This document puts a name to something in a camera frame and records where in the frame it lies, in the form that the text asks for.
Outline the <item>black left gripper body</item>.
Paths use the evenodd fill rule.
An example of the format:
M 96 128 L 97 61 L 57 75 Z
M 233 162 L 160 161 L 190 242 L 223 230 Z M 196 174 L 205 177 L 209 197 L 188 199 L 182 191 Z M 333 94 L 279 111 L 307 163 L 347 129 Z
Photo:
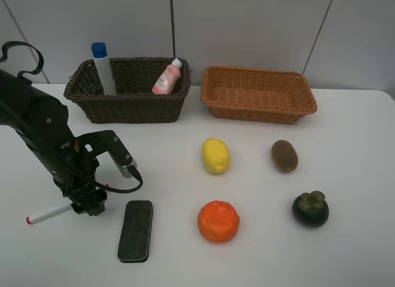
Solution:
M 85 152 L 82 152 L 82 157 L 73 154 L 71 151 L 64 151 L 64 154 L 66 163 L 78 168 L 90 180 L 95 180 L 96 169 L 99 167 L 98 160 L 95 161 L 85 157 Z M 60 172 L 58 174 L 59 178 L 62 179 L 62 183 L 55 178 L 54 182 L 62 191 L 63 197 L 69 198 L 72 202 L 83 202 L 84 196 L 90 191 L 104 191 L 76 176 L 69 168 L 65 168 L 63 174 Z

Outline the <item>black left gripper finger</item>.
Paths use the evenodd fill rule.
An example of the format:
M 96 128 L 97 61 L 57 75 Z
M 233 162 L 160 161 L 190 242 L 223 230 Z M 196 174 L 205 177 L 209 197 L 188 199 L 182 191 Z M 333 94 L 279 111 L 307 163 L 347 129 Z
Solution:
M 97 216 L 104 212 L 106 200 L 105 191 L 90 191 L 83 198 L 83 207 L 89 216 Z
M 87 213 L 87 207 L 85 202 L 72 202 L 71 206 L 73 211 L 78 215 Z

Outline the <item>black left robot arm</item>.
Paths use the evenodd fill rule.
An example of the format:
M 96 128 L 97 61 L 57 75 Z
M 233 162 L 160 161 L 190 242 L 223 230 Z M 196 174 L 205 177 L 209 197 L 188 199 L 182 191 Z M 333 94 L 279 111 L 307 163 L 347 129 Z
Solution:
M 105 210 L 106 192 L 73 171 L 94 180 L 99 163 L 73 135 L 68 118 L 58 99 L 1 71 L 1 125 L 16 131 L 77 214 L 97 216 Z

